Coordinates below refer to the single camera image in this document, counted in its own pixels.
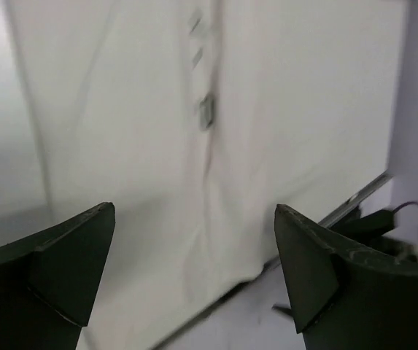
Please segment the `green and white t shirt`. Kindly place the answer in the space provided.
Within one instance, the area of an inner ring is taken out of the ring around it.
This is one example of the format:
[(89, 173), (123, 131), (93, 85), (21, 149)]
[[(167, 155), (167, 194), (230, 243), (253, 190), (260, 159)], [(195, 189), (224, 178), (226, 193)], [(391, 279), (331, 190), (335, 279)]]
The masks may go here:
[(406, 1), (8, 1), (50, 213), (115, 234), (80, 349), (150, 349), (387, 168)]

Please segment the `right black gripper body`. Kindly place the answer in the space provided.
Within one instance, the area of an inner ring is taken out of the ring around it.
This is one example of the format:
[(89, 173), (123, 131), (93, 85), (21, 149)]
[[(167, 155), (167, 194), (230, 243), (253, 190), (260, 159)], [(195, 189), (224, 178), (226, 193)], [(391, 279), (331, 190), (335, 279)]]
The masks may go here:
[(348, 213), (330, 229), (372, 249), (405, 261), (418, 261), (412, 244), (386, 236), (396, 228), (395, 212), (380, 209), (364, 217), (359, 207)]

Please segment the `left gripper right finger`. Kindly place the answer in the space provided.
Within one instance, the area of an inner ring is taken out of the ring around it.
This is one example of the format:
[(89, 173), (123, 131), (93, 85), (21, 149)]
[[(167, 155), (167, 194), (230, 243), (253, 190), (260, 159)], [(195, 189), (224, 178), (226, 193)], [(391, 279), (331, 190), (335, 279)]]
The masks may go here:
[(418, 261), (405, 261), (278, 205), (274, 231), (290, 317), (308, 349), (418, 349)]

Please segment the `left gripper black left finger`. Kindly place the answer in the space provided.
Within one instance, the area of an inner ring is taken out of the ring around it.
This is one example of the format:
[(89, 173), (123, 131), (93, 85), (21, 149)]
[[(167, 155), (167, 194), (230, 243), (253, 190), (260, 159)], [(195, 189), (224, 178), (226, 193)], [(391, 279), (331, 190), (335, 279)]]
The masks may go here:
[(0, 246), (0, 349), (75, 349), (115, 230), (103, 202)]

